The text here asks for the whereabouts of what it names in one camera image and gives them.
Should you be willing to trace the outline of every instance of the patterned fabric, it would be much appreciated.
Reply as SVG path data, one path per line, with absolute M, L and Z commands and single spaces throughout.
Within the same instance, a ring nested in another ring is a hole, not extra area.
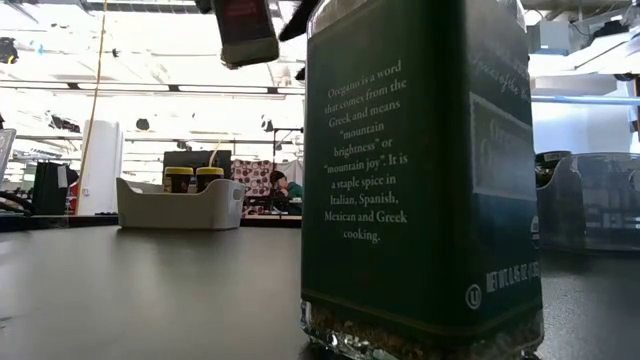
M 246 197 L 268 196 L 271 191 L 269 176 L 271 175 L 271 161 L 235 160 L 231 164 L 232 180 L 247 186 Z M 263 214 L 263 206 L 243 206 L 243 215 Z

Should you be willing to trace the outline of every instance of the person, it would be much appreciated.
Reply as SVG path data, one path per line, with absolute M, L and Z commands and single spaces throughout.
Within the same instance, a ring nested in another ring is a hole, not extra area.
M 271 183 L 273 184 L 276 195 L 286 197 L 289 201 L 295 198 L 302 199 L 302 186 L 293 181 L 289 182 L 281 171 L 276 170 L 271 173 Z M 286 207 L 286 212 L 288 212 L 289 215 L 301 215 L 302 204 L 289 203 Z

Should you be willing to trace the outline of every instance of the yellow lid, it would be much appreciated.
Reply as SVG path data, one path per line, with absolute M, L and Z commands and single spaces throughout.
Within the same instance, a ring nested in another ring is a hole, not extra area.
M 196 170 L 196 175 L 223 175 L 224 176 L 224 169 L 210 168 L 210 167 L 198 168 Z
M 167 167 L 164 169 L 165 175 L 193 175 L 192 168 L 182 167 Z

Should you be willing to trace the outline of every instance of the countertop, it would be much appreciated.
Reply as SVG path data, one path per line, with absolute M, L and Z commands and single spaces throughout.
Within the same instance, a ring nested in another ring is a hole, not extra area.
M 0 359 L 327 359 L 298 327 L 299 258 L 299 229 L 0 234 Z M 542 266 L 543 359 L 640 357 L 640 258 Z

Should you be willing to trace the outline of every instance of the white plastic tray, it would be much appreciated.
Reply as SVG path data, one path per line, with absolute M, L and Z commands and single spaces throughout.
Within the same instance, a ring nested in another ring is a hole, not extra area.
M 214 180 L 198 194 L 137 193 L 116 179 L 122 228 L 228 230 L 240 226 L 245 186 Z

